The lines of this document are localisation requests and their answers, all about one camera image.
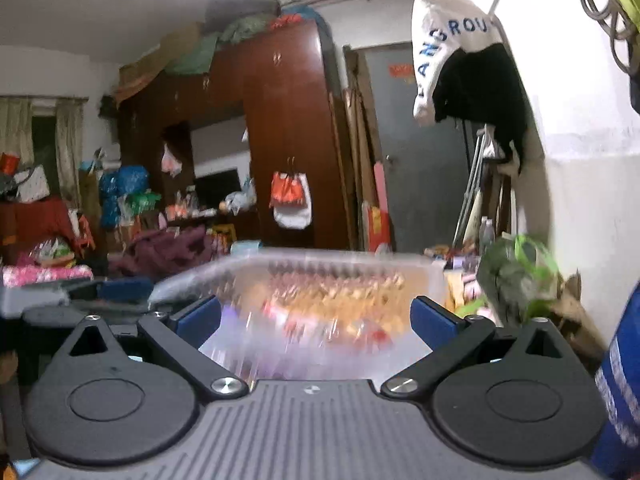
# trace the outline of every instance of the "red sticker on door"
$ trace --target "red sticker on door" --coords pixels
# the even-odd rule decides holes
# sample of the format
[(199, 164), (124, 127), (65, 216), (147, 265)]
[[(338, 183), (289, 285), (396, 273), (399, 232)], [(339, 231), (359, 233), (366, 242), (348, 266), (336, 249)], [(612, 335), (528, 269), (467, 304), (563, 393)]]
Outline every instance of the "red sticker on door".
[(414, 66), (411, 63), (402, 63), (397, 65), (389, 65), (389, 74), (391, 77), (406, 79), (414, 76)]

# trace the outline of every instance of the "red bucket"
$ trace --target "red bucket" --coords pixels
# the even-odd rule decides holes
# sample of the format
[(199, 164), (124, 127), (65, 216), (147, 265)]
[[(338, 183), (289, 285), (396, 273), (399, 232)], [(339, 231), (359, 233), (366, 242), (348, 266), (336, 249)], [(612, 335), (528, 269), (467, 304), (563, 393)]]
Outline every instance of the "red bucket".
[(0, 171), (7, 175), (13, 176), (18, 169), (18, 164), (20, 164), (19, 156), (9, 155), (8, 153), (3, 153), (0, 156)]

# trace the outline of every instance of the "triangular hole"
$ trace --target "triangular hole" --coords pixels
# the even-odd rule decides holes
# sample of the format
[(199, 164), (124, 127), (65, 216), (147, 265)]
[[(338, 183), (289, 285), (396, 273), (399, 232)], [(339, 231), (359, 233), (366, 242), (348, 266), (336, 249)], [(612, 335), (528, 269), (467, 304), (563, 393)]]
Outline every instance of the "triangular hole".
[(553, 357), (555, 359), (562, 357), (558, 348), (556, 348), (555, 343), (544, 330), (537, 330), (536, 335), (533, 336), (533, 339), (527, 348), (527, 354), (542, 355), (544, 357)]
[(71, 356), (102, 354), (107, 351), (107, 345), (97, 326), (88, 326), (71, 349)]

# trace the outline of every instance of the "window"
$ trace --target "window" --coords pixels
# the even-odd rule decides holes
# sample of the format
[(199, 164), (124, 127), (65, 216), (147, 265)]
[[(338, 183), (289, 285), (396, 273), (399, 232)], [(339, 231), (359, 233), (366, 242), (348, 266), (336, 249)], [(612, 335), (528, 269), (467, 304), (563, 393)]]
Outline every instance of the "window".
[(47, 176), (52, 196), (60, 196), (58, 164), (56, 161), (56, 118), (54, 116), (34, 116), (31, 118), (33, 138), (33, 161), (42, 165)]

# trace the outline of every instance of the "metal screw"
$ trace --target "metal screw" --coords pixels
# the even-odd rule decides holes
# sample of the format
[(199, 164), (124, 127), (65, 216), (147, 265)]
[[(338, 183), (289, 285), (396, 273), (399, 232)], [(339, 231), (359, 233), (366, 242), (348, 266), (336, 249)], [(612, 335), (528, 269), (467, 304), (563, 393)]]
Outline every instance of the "metal screw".
[(386, 387), (395, 394), (410, 394), (418, 389), (418, 383), (406, 377), (393, 377), (386, 382)]
[(235, 377), (222, 377), (211, 383), (211, 389), (220, 395), (233, 395), (242, 390), (242, 383)]

